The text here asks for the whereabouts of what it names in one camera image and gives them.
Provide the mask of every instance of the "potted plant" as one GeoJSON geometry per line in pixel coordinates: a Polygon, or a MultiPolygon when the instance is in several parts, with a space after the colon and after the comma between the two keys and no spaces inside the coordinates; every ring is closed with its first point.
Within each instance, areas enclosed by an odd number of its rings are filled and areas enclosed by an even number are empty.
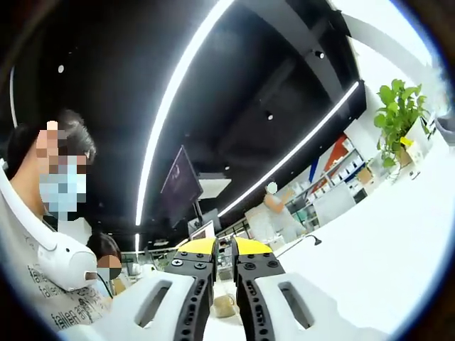
{"type": "Polygon", "coordinates": [[[406,158],[410,161],[404,149],[405,136],[417,120],[420,120],[424,132],[429,133],[422,121],[424,113],[428,112],[423,108],[426,97],[419,95],[422,85],[405,87],[402,80],[393,80],[391,85],[383,85],[378,92],[385,106],[377,110],[374,122],[382,130],[377,148],[381,151],[385,168],[393,167],[396,161],[405,166],[406,158]]]}

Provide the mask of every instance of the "screw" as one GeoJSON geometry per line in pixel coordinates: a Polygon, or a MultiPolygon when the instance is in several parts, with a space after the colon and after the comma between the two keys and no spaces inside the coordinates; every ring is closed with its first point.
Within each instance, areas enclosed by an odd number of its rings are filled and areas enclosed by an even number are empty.
{"type": "Polygon", "coordinates": [[[256,269],[256,266],[255,266],[253,263],[246,263],[243,267],[244,267],[245,269],[247,269],[247,270],[254,270],[254,269],[256,269]]]}
{"type": "Polygon", "coordinates": [[[171,264],[174,266],[182,266],[183,262],[180,259],[174,259],[171,264]]]}
{"type": "Polygon", "coordinates": [[[197,264],[194,264],[194,267],[197,268],[197,270],[202,270],[202,269],[205,269],[207,267],[207,265],[205,263],[197,263],[197,264]]]}

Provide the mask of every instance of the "blue face mask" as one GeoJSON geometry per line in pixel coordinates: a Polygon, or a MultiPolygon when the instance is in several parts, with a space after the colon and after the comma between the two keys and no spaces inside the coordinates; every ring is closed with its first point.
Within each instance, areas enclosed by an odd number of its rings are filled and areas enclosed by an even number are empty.
{"type": "Polygon", "coordinates": [[[77,165],[68,156],[66,166],[58,166],[57,174],[40,175],[40,195],[46,210],[59,220],[68,220],[68,213],[77,211],[77,203],[85,202],[86,176],[77,174],[77,165]]]}

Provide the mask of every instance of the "black ceiling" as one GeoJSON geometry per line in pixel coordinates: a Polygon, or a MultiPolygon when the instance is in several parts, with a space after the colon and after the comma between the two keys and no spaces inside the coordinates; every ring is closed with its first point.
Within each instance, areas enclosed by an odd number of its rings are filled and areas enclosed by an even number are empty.
{"type": "MultiPolygon", "coordinates": [[[[267,8],[270,1],[236,1],[198,51],[177,92],[154,157],[142,224],[135,227],[154,115],[186,44],[214,3],[65,1],[16,63],[19,121],[49,119],[62,107],[84,117],[98,156],[81,214],[94,229],[113,233],[122,251],[134,250],[137,232],[141,249],[148,241],[165,238],[172,245],[185,237],[184,223],[176,231],[166,227],[159,197],[181,144],[196,172],[225,172],[230,166],[225,173],[231,184],[216,200],[201,202],[203,211],[221,210],[314,128],[359,78],[343,22],[325,1],[288,0],[279,8],[267,8]],[[326,58],[316,58],[314,49],[326,58]],[[65,67],[62,74],[59,65],[65,67]]],[[[11,127],[7,94],[0,104],[5,133],[11,127]]],[[[364,110],[361,86],[274,176],[278,185],[303,171],[364,110]]],[[[222,224],[240,219],[262,196],[260,190],[253,193],[223,216],[222,224]]]]}

